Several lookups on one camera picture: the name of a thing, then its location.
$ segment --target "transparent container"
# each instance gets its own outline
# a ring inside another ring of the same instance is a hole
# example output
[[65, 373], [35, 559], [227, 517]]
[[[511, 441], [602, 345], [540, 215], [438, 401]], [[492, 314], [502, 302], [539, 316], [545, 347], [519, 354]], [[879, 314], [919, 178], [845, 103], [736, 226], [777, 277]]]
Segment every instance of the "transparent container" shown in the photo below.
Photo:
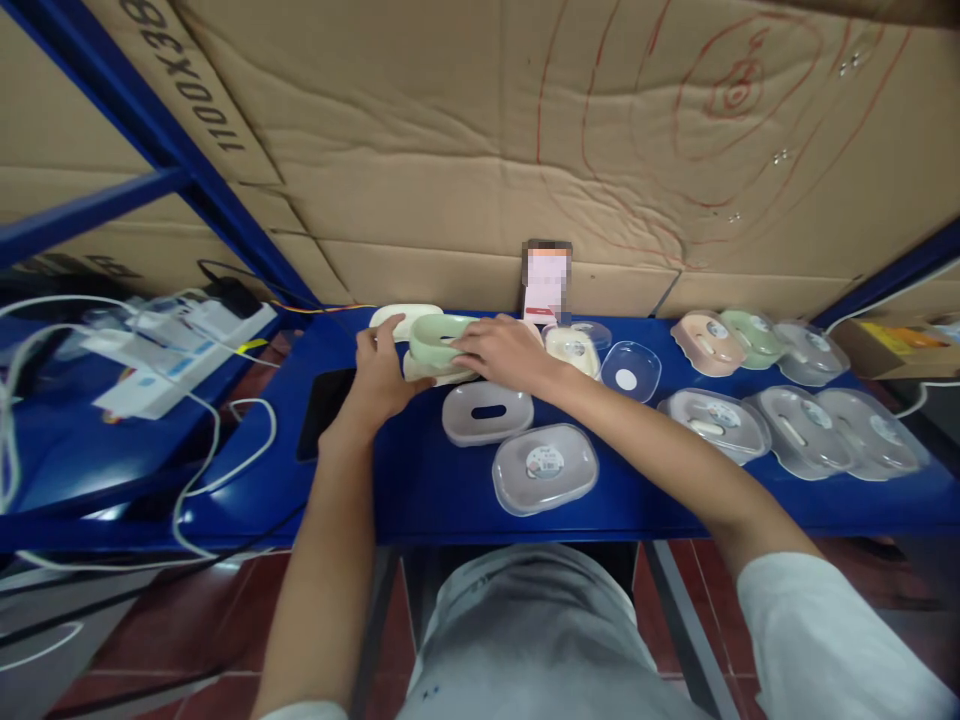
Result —
[[709, 310], [688, 312], [670, 328], [670, 334], [694, 370], [707, 377], [732, 375], [747, 357], [730, 328]]
[[747, 357], [747, 370], [766, 370], [779, 360], [786, 348], [773, 331], [773, 322], [766, 315], [743, 308], [730, 308], [720, 313], [720, 319], [740, 341]]
[[560, 424], [506, 440], [493, 461], [493, 487], [511, 515], [526, 517], [586, 495], [600, 466], [583, 431]]
[[743, 401], [760, 411], [772, 449], [785, 470], [803, 480], [825, 480], [853, 465], [836, 423], [806, 390], [777, 385]]
[[657, 406], [681, 425], [715, 445], [737, 465], [770, 452], [770, 429], [753, 408], [708, 390], [689, 388]]
[[801, 322], [782, 322], [774, 330], [786, 348], [777, 365], [787, 379], [822, 387], [850, 369], [843, 350], [816, 328]]
[[817, 402], [837, 421], [853, 451], [847, 472], [861, 480], [889, 480], [922, 470], [930, 453], [876, 398], [856, 390], [824, 390]]
[[444, 399], [441, 421], [454, 445], [489, 445], [533, 425], [533, 400], [491, 382], [461, 385]]
[[607, 353], [600, 366], [600, 380], [637, 402], [647, 402], [660, 384], [660, 358], [649, 348], [621, 340]]
[[543, 329], [547, 352], [592, 378], [600, 377], [600, 357], [612, 342], [613, 334], [606, 327], [589, 320]]

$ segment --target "blue table surface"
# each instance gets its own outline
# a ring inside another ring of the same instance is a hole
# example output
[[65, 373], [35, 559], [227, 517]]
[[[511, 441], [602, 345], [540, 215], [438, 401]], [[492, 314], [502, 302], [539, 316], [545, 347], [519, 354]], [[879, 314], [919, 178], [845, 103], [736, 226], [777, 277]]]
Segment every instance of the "blue table surface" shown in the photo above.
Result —
[[[347, 330], [356, 331], [366, 327], [372, 312], [345, 311], [337, 319]], [[606, 325], [614, 342], [634, 340], [660, 357], [663, 373], [649, 403], [652, 406], [688, 387], [744, 398], [772, 385], [792, 384], [776, 367], [760, 372], [740, 369], [722, 379], [700, 375], [670, 336], [673, 321], [588, 319]], [[306, 499], [315, 462], [298, 463], [295, 451], [313, 379], [355, 365], [353, 338], [332, 320], [318, 317], [314, 321], [262, 395], [278, 416], [275, 443], [224, 488], [190, 501], [192, 520], [183, 526], [189, 537], [211, 547], [230, 545], [237, 538], [266, 530]], [[398, 346], [401, 357], [406, 349], [406, 344]], [[863, 389], [849, 373], [831, 387]], [[374, 483], [380, 543], [636, 540], [705, 534], [689, 511], [589, 432], [600, 463], [594, 489], [539, 515], [509, 515], [497, 502], [491, 480], [497, 445], [458, 448], [443, 432], [440, 410], [449, 391], [449, 387], [434, 388], [414, 398], [377, 437]], [[574, 421], [535, 401], [534, 426], [559, 422]], [[267, 431], [265, 411], [252, 408], [211, 466], [208, 481], [246, 459], [263, 443]], [[953, 534], [960, 530], [960, 483], [936, 461], [920, 473], [889, 482], [864, 482], [846, 474], [807, 482], [784, 470], [772, 453], [748, 463], [746, 469], [811, 534]], [[297, 523], [290, 523], [265, 544], [290, 542], [296, 527]]]
[[[39, 327], [4, 318], [0, 341], [18, 342]], [[263, 335], [277, 327], [274, 321]], [[194, 392], [216, 405], [249, 367], [249, 360], [230, 358]], [[12, 512], [66, 508], [85, 495], [149, 478], [210, 421], [207, 410], [184, 399], [160, 420], [105, 423], [103, 410], [91, 403], [116, 384], [123, 369], [93, 354], [44, 366], [37, 392], [14, 408], [23, 481]]]

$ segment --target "cardboard box on shelf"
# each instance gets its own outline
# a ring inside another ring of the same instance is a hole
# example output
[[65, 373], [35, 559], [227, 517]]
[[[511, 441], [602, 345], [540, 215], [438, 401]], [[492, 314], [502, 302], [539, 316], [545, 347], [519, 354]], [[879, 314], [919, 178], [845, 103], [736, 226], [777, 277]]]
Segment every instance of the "cardboard box on shelf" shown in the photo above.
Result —
[[952, 378], [960, 375], [960, 344], [936, 324], [954, 315], [890, 315], [847, 320], [831, 337], [850, 356], [854, 372], [872, 380]]

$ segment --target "white soap dish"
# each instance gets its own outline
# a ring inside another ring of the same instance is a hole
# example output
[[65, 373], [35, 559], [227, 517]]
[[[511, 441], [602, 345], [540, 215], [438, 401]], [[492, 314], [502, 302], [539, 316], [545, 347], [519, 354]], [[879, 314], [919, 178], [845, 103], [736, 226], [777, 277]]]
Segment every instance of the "white soap dish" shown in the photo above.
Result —
[[443, 401], [441, 420], [454, 445], [488, 445], [533, 425], [533, 400], [526, 393], [495, 383], [471, 383], [450, 391]]

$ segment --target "black cable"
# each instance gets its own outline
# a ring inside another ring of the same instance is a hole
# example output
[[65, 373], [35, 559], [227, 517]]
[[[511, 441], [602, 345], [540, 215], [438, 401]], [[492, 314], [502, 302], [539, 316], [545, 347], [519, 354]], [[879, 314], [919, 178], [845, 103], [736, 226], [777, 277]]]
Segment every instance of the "black cable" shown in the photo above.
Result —
[[278, 522], [276, 525], [274, 525], [273, 527], [271, 527], [269, 530], [262, 533], [261, 535], [258, 535], [252, 540], [248, 540], [243, 545], [237, 548], [234, 548], [233, 550], [228, 550], [227, 552], [221, 553], [216, 557], [210, 558], [209, 560], [198, 562], [196, 565], [190, 566], [189, 568], [179, 573], [178, 575], [171, 575], [170, 577], [159, 578], [154, 582], [152, 582], [150, 585], [147, 585], [146, 587], [137, 588], [136, 590], [128, 590], [127, 592], [122, 592], [117, 595], [112, 595], [102, 600], [98, 600], [97, 602], [90, 603], [89, 605], [84, 605], [83, 607], [79, 607], [75, 610], [69, 610], [65, 613], [61, 613], [56, 617], [48, 618], [47, 620], [41, 620], [38, 623], [34, 623], [33, 625], [29, 625], [20, 630], [16, 630], [10, 633], [9, 635], [4, 635], [3, 637], [0, 637], [0, 650], [2, 650], [5, 647], [9, 647], [11, 645], [16, 645], [18, 642], [21, 642], [28, 638], [32, 638], [35, 635], [39, 635], [40, 633], [46, 632], [47, 630], [50, 630], [52, 628], [59, 627], [64, 623], [72, 622], [74, 620], [79, 620], [80, 618], [87, 617], [88, 615], [93, 615], [94, 613], [98, 613], [101, 610], [106, 610], [107, 608], [113, 607], [114, 605], [119, 605], [120, 603], [126, 602], [127, 600], [134, 600], [140, 597], [141, 595], [143, 595], [148, 590], [173, 585], [174, 583], [177, 583], [181, 580], [191, 577], [192, 575], [196, 575], [197, 573], [202, 572], [207, 568], [213, 567], [218, 563], [222, 563], [225, 560], [229, 560], [233, 556], [239, 555], [240, 553], [246, 550], [249, 550], [257, 543], [263, 540], [266, 540], [268, 537], [270, 537], [271, 535], [279, 531], [280, 528], [282, 528], [288, 522], [293, 520], [293, 518], [299, 515], [300, 512], [306, 506], [307, 506], [306, 503], [301, 503], [293, 510], [293, 512], [291, 512], [289, 515], [283, 518], [283, 520]]

